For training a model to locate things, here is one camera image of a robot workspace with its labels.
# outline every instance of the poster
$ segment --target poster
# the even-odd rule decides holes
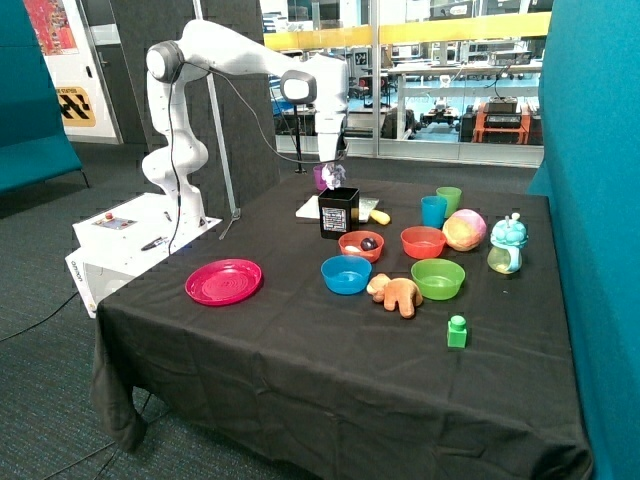
[[[62,0],[24,0],[42,54],[78,53]]]

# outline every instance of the bottle lid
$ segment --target bottle lid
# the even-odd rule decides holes
[[[522,248],[528,240],[527,227],[520,222],[518,212],[511,214],[511,218],[506,216],[504,220],[500,220],[491,231],[491,243],[500,248]]]

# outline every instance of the green block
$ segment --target green block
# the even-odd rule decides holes
[[[464,348],[467,345],[467,321],[464,317],[454,315],[449,320],[447,345],[450,348]]]

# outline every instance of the orange machine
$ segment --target orange machine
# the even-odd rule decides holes
[[[483,102],[478,108],[476,125],[473,130],[473,142],[511,143],[526,145],[529,143],[531,112],[528,105],[517,105],[513,112],[496,111],[495,102]]]

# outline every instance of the orange bowl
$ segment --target orange bowl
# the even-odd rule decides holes
[[[437,257],[447,241],[441,230],[421,226],[404,229],[400,238],[405,253],[418,260]]]
[[[378,244],[378,248],[374,248],[373,250],[362,250],[360,243],[365,238],[373,238]],[[356,255],[358,257],[365,258],[369,260],[369,262],[373,263],[378,258],[380,258],[380,254],[382,253],[382,247],[384,246],[384,238],[382,235],[377,234],[376,232],[369,232],[368,230],[357,230],[354,232],[347,232],[342,235],[338,239],[338,245],[340,245],[340,251],[343,255]],[[347,247],[355,247],[358,249],[357,252],[347,250]]]

